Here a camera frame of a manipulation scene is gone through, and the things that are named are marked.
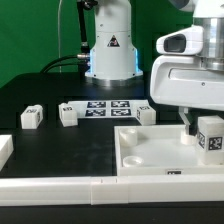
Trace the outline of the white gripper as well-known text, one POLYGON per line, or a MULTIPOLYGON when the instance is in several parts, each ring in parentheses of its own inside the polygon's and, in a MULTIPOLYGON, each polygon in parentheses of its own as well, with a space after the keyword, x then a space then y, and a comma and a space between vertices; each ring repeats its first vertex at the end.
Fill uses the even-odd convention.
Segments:
POLYGON ((160 56, 151 71, 150 96, 155 103, 180 106, 188 135, 193 121, 188 108, 224 111, 224 71, 208 68, 198 56, 203 34, 202 26, 192 25, 160 37, 156 42, 160 56))

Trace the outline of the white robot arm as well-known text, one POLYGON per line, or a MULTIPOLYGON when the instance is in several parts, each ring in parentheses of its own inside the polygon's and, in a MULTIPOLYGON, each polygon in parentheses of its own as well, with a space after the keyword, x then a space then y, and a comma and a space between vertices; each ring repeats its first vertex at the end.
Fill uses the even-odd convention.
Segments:
MULTIPOLYGON (((193 14, 189 28, 156 41, 149 96, 156 104, 224 111, 224 0, 169 0, 193 14)), ((127 84, 143 75, 131 38, 130 0, 95 0, 96 42, 87 80, 103 86, 127 84)))

